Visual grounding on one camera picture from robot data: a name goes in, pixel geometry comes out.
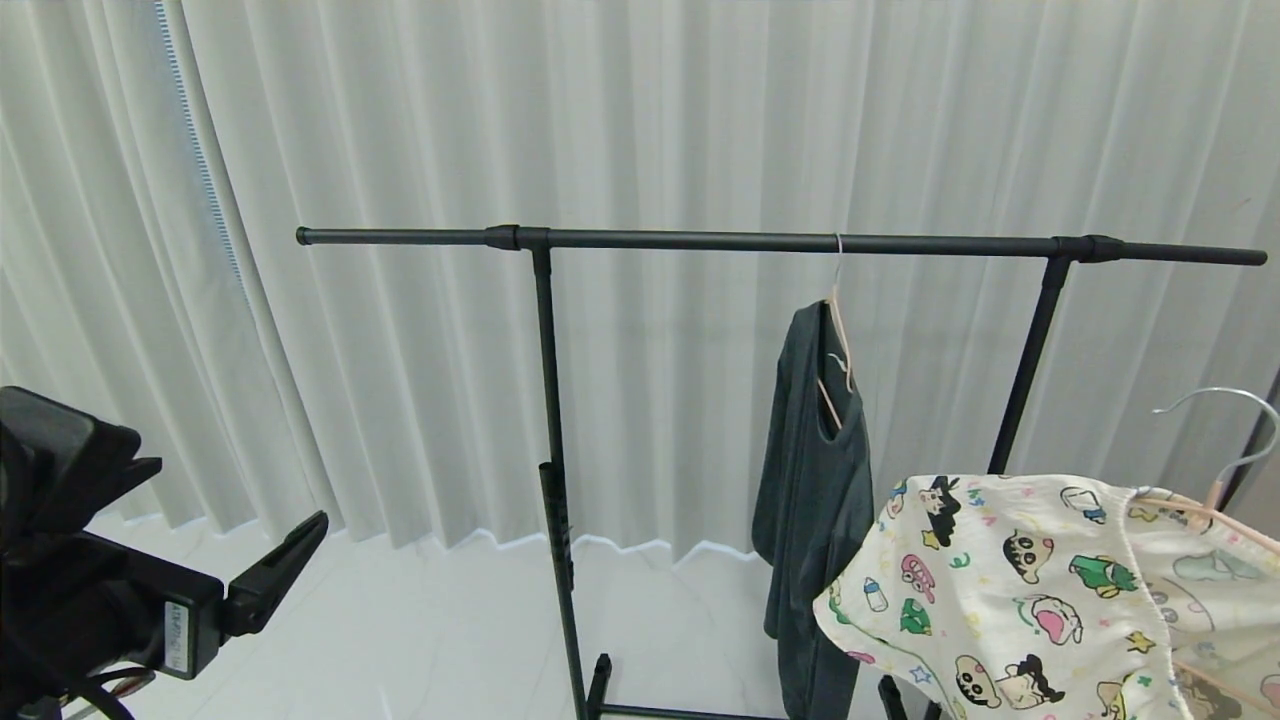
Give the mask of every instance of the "clothes rack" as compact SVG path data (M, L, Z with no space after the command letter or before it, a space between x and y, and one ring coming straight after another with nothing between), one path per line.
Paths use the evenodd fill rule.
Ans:
M1027 398L1036 379L1044 341L1048 337L1057 299L1073 263L1096 264L1116 260L1157 260L1207 263L1219 265L1262 265L1267 254L1260 250L1201 247L1124 242L1114 237L960 237L960 236L883 236L842 234L845 254L855 255L950 255L986 258L1044 258L1039 299L1032 315L1027 342L1009 392L1009 402L996 434L987 471L1001 474L1018 434ZM311 229L300 227L301 245L486 245L499 250L529 250L532 256L538 297L538 333L541 341L543 389L547 401L547 436L550 460L538 466L543 509L547 514L552 568L559 600L564 651L576 720L598 720L602 715L635 717L682 717L687 720L772 720L751 715L727 715L662 707L643 707L605 702L613 662L608 653L595 661L590 688L585 685L579 650L577 620L573 615L573 559L570 547L568 497L564 486L564 441L561 425L559 370L556 359L556 323L552 304L552 249L644 249L644 250L733 250L751 252L837 252L833 233L740 233L671 231L579 231L545 227L495 225L486 229ZM879 684L881 698L890 720L906 720L901 696L893 679ZM925 720L938 720L941 707L931 703Z

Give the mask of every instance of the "dark gray shirt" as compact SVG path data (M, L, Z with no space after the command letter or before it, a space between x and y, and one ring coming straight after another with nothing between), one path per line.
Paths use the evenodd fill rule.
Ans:
M778 641L792 720L845 720L858 662L818 629L813 601L849 565L874 518L863 401L845 391L827 307L797 310L778 357L751 544L773 566L764 632ZM842 415L835 430L818 377Z

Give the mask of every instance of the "marble floor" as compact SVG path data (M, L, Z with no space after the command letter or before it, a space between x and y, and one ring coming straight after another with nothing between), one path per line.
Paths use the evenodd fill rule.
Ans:
M255 525L218 536L202 521L105 516L90 529L224 582L270 550ZM658 543L620 552L591 538L573 560L588 683L608 652L609 702L782 716L762 560L698 550L673 565ZM850 717L883 717L878 679L864 669ZM337 533L262 634L125 705L138 720L568 720L568 688L545 539L476 534L445 552Z

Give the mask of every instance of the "pleated curtain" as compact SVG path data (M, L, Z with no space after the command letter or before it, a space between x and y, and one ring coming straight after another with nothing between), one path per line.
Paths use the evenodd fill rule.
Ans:
M20 13L41 28L60 17ZM23 258L44 258L29 268L106 268L108 249L133 243L140 256L204 259L169 284L161 265L151 282L169 295L154 297L218 288L182 313L101 283L47 290L19 279L28 265L18 269L6 237L6 306L31 315L50 292L50 323L86 325L92 311L95 327L156 338L122 336L116 356L77 331L76 347L96 354L87 375L83 354L26 350L54 342L46 325L28 316L10 332L5 315L6 379L96 398L166 452L180 450L166 433L184 447L210 437L200 418L221 428L202 447L214 460L186 459L127 512L261 516L278 532L324 507L355 537L393 543L541 529L535 468L548 451L527 254L303 249L300 224L1105 233L1280 254L1270 3L195 0L159 14L152 40L168 42L170 77L154 92L186 110L155 114L168 136L104 131L134 105L99 91L100 110L77 122L106 135L64 129L33 145L52 132L41 118L93 95L42 85L54 60L38 40L4 50L29 82L4 81L6 163L36 199L6 191L5 215L31 208L38 220L12 231L31 246ZM102 47L99 37L74 44L92 82L159 72L148 51L119 42L114 65L93 67L84 49ZM19 92L44 105L13 109ZM29 137L10 118L28 118ZM146 146L173 174L131 186L128 161L59 149L72 142L113 156ZM41 161L50 152L61 165ZM189 228L68 202L67 187L88 193L88 170L76 170L81 186L56 176L37 191L46 173L84 163ZM59 255L93 247L90 227L97 255ZM1043 261L841 261L879 498L909 474L983 471ZM553 263L575 533L657 538L677 553L749 550L777 354L791 314L828 295L836 258L556 250ZM192 320L187 341L183 320L148 313L204 325ZM156 350L161 337L186 355ZM1277 359L1280 261L1076 265L1010 470L1203 495L1257 414L1228 398L1149 410L1204 384L1265 393ZM152 409L165 404L183 413Z

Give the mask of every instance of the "horizontal metal bar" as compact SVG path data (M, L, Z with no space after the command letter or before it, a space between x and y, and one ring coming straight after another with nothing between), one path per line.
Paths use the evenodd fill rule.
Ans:
M760 715L724 715L722 712L698 712L694 710L669 710L666 707L640 707L635 705L600 705L602 715L630 715L632 717L682 717L685 720L782 720Z
M1165 260L1262 265L1261 250L1149 245L1085 237L986 237L914 234L751 233L684 231L579 231L498 225L486 229L314 229L298 228L302 245L492 245L507 250L598 247L632 250L728 250L748 252L837 252L864 255L951 255L982 258L1071 258L1082 261Z

